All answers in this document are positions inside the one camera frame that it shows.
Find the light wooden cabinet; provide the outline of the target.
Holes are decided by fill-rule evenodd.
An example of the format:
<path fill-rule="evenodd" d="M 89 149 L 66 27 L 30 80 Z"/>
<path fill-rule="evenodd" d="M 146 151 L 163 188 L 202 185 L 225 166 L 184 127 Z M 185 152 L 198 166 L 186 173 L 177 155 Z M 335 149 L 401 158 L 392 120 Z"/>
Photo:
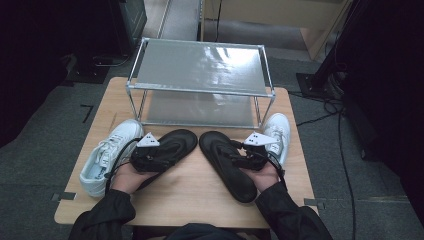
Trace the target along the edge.
<path fill-rule="evenodd" d="M 201 0 L 204 20 L 228 20 L 297 27 L 312 60 L 324 49 L 353 0 Z"/>

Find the person's left hand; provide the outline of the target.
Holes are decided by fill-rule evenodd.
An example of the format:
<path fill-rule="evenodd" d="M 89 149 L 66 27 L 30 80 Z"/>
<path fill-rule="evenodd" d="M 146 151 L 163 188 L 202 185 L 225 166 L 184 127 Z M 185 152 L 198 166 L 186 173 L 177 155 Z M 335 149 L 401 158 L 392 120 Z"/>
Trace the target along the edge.
<path fill-rule="evenodd" d="M 116 172 L 111 188 L 113 190 L 132 194 L 145 181 L 155 175 L 156 172 L 138 172 L 131 164 L 125 164 Z"/>

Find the white sneaker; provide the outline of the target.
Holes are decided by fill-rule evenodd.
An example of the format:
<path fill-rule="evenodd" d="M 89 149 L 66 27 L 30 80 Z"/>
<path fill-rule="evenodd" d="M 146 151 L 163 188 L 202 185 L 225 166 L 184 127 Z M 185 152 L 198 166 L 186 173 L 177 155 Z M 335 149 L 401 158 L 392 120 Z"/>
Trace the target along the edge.
<path fill-rule="evenodd" d="M 283 166 L 287 158 L 291 135 L 288 118 L 282 113 L 273 114 L 264 126 L 264 134 L 276 140 L 276 143 L 267 144 L 265 149 L 271 152 Z"/>
<path fill-rule="evenodd" d="M 79 176 L 80 183 L 91 197 L 102 197 L 110 173 L 134 150 L 136 140 L 143 136 L 140 122 L 128 119 L 100 141 L 89 155 Z"/>

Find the person's right hand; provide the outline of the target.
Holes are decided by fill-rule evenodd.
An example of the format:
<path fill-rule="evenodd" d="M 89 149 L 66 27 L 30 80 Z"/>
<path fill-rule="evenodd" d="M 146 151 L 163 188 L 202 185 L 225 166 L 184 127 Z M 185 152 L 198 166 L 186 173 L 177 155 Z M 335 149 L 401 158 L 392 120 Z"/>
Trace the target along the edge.
<path fill-rule="evenodd" d="M 259 171 L 244 168 L 241 168 L 241 171 L 254 182 L 259 192 L 265 191 L 279 181 L 277 171 L 271 163 L 266 163 Z"/>

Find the black metal stand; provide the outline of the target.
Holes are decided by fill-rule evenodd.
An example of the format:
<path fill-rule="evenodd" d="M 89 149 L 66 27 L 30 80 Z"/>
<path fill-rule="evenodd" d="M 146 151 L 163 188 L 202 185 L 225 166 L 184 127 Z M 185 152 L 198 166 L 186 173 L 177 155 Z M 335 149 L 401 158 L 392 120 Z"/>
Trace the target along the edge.
<path fill-rule="evenodd" d="M 345 72 L 348 68 L 347 56 L 354 42 L 354 32 L 359 27 L 372 0 L 352 0 L 342 28 L 339 30 L 333 47 L 326 55 L 321 66 L 314 74 L 297 73 L 296 78 L 303 96 L 330 98 L 328 92 L 329 76 Z"/>

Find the dark cabinet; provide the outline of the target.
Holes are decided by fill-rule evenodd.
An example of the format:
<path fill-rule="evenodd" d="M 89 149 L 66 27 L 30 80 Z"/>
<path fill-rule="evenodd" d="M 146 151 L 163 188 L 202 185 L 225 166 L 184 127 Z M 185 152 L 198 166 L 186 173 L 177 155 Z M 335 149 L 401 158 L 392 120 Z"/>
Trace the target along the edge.
<path fill-rule="evenodd" d="M 147 22 L 144 0 L 109 0 L 119 53 L 131 55 Z"/>

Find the person's dark clothing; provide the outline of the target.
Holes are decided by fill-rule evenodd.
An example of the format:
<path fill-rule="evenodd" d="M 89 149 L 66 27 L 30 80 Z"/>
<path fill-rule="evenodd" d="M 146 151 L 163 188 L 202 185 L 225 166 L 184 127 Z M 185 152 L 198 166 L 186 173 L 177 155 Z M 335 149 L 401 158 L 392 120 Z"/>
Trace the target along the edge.
<path fill-rule="evenodd" d="M 188 223 L 165 237 L 164 240 L 246 240 L 236 233 L 211 224 Z"/>

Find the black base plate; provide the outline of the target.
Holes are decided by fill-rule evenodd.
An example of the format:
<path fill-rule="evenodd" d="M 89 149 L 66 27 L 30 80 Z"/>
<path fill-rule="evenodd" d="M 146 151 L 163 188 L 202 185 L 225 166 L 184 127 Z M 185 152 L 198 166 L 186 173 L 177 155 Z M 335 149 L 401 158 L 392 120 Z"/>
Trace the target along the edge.
<path fill-rule="evenodd" d="M 67 75 L 67 80 L 78 83 L 102 84 L 108 71 L 108 67 L 97 66 L 88 57 L 75 55 L 75 63 Z"/>

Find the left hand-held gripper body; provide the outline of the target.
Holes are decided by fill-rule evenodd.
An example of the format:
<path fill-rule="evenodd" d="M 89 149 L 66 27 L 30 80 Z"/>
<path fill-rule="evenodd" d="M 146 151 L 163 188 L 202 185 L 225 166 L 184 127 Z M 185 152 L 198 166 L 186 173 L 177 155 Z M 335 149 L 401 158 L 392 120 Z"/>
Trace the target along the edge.
<path fill-rule="evenodd" d="M 163 172 L 168 164 L 157 156 L 160 142 L 151 132 L 142 137 L 130 156 L 130 163 L 138 172 Z"/>

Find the black sandal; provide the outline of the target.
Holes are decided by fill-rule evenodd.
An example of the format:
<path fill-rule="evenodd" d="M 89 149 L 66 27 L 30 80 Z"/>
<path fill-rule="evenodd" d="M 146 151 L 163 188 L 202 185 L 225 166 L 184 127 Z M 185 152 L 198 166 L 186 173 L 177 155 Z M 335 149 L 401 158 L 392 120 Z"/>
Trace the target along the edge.
<path fill-rule="evenodd" d="M 157 153 L 157 156 L 162 159 L 166 160 L 169 158 L 177 158 L 178 162 L 185 158 L 187 155 L 189 155 L 197 146 L 198 139 L 197 136 L 186 129 L 177 129 L 173 130 L 164 136 L 162 136 L 159 140 L 160 146 L 159 151 Z M 166 147 L 177 147 L 177 151 L 175 154 L 171 155 L 160 155 L 160 149 L 166 148 Z M 163 172 L 156 172 L 156 175 L 147 181 L 145 181 L 140 187 L 139 190 L 145 188 L 150 183 L 152 183 L 155 179 L 157 179 L 162 173 L 166 172 L 169 168 L 166 168 Z"/>
<path fill-rule="evenodd" d="M 221 132 L 208 131 L 200 136 L 199 146 L 230 194 L 241 203 L 249 203 L 257 196 L 254 182 L 238 167 L 222 165 L 223 153 L 241 155 L 239 150 L 230 144 L 230 140 Z"/>

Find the grey tape piece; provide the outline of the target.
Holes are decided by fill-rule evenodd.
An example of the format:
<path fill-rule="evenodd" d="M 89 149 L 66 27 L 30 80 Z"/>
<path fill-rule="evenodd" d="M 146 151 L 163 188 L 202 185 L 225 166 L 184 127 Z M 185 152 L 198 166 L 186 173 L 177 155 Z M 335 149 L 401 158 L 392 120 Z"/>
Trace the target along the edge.
<path fill-rule="evenodd" d="M 74 192 L 61 192 L 61 193 L 54 193 L 51 197 L 51 200 L 60 202 L 61 200 L 74 200 L 75 198 L 76 198 L 76 193 Z"/>
<path fill-rule="evenodd" d="M 319 199 L 305 198 L 304 204 L 308 205 L 308 206 L 315 206 L 318 210 L 325 210 L 326 209 L 325 203 L 322 200 L 319 200 Z"/>

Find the silver metal shoe rack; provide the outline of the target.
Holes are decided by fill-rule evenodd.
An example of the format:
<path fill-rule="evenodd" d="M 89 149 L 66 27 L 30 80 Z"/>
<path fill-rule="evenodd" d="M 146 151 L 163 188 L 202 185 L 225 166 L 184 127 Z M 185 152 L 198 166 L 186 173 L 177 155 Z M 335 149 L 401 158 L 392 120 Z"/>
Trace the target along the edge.
<path fill-rule="evenodd" d="M 144 38 L 126 92 L 145 125 L 259 129 L 276 94 L 265 47 Z"/>

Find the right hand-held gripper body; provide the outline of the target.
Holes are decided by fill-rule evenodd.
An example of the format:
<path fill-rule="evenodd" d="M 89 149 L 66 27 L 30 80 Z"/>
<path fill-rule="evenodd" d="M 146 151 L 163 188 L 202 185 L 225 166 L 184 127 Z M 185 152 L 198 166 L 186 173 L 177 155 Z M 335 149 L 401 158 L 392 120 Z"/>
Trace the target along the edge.
<path fill-rule="evenodd" d="M 261 147 L 265 147 L 267 144 L 272 143 L 276 143 L 276 140 L 264 134 L 257 132 L 250 134 L 243 142 L 246 155 L 242 158 L 241 167 L 259 171 L 269 162 L 279 171 L 280 166 L 278 165 L 276 157 L 266 150 L 260 150 Z"/>

